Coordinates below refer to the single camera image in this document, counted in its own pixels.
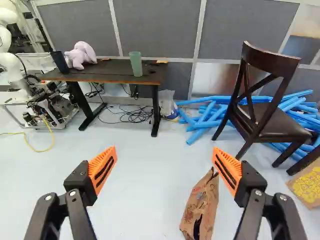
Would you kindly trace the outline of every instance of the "paper bag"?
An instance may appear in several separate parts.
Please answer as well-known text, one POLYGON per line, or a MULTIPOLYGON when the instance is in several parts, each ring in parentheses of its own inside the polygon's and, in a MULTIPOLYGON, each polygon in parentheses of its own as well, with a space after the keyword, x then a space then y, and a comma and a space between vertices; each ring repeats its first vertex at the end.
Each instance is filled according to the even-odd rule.
POLYGON ((214 168, 193 187, 181 219, 186 240, 210 240, 219 200, 219 174, 214 168))
POLYGON ((308 209, 320 206, 320 157, 286 185, 308 209))

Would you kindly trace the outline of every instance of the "dark wooden chair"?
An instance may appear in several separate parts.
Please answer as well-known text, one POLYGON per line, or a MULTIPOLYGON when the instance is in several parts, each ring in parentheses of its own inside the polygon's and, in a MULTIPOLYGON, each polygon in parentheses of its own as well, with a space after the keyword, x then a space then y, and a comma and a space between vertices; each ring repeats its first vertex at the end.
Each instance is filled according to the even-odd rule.
POLYGON ((300 58, 282 55, 259 49, 247 41, 243 42, 239 73, 234 92, 225 112, 224 118, 214 133, 212 140, 216 140, 224 129, 228 120, 245 139, 245 144, 235 156, 240 159, 253 143, 292 143, 273 162, 274 168, 283 163, 312 135, 300 126, 290 116, 278 108, 286 88, 299 65, 300 58), (261 81, 250 85, 248 65, 269 73, 261 81), (271 81, 283 78, 271 102, 252 103, 252 93, 271 81), (239 91, 244 84, 244 93, 239 91), (239 105, 239 101, 246 97, 247 105, 239 105))
POLYGON ((312 164, 317 158, 320 157, 320 145, 315 147, 311 152, 309 152, 306 156, 300 159, 300 161, 296 162, 286 171, 290 176, 297 174, 302 171, 310 164, 312 164))

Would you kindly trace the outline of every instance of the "desk leg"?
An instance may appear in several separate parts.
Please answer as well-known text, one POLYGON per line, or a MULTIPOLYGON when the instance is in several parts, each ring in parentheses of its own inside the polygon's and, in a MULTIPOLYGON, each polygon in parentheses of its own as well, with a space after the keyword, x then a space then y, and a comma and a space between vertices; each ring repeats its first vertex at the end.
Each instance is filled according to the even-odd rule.
POLYGON ((151 131, 151 137, 156 137, 158 135, 159 124, 161 120, 160 108, 159 108, 159 96, 158 96, 158 86, 152 85, 152 104, 153 104, 153 126, 151 131))
POLYGON ((98 116, 104 110, 107 104, 102 103, 92 112, 88 104, 88 101, 79 86, 79 83, 77 81, 67 81, 66 84, 68 85, 69 90, 71 94, 74 96, 74 99, 77 102, 78 106, 82 109, 86 116, 86 119, 79 127, 80 131, 84 131, 88 127, 88 125, 95 119, 95 117, 98 116))

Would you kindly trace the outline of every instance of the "plastic cup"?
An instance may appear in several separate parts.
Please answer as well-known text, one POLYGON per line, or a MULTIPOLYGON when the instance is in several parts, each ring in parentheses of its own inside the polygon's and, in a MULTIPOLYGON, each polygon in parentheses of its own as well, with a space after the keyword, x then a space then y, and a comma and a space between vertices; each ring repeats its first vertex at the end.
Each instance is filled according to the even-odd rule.
POLYGON ((133 70, 133 75, 135 77, 142 76, 142 62, 141 62, 141 52, 131 51, 129 52, 131 67, 133 70))

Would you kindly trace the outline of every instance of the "desk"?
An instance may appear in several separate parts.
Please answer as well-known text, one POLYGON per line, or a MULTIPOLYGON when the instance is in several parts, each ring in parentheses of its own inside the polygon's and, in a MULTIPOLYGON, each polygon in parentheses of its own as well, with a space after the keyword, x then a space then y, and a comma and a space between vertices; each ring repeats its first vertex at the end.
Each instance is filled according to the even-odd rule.
POLYGON ((77 102, 86 116, 86 119, 79 127, 80 131, 84 131, 95 119, 95 117, 105 109, 107 104, 102 103, 92 112, 78 82, 150 85, 150 89, 152 91, 154 118, 151 136, 156 137, 161 119, 158 86, 165 77, 167 66, 167 64, 156 64, 156 61, 142 61, 143 75, 141 77, 135 77, 133 76, 130 60, 112 59, 105 61, 98 59, 97 64, 85 65, 84 70, 82 71, 70 69, 70 73, 62 74, 56 68, 48 73, 43 74, 40 79, 65 81, 68 84, 70 93, 74 96, 74 100, 77 102))

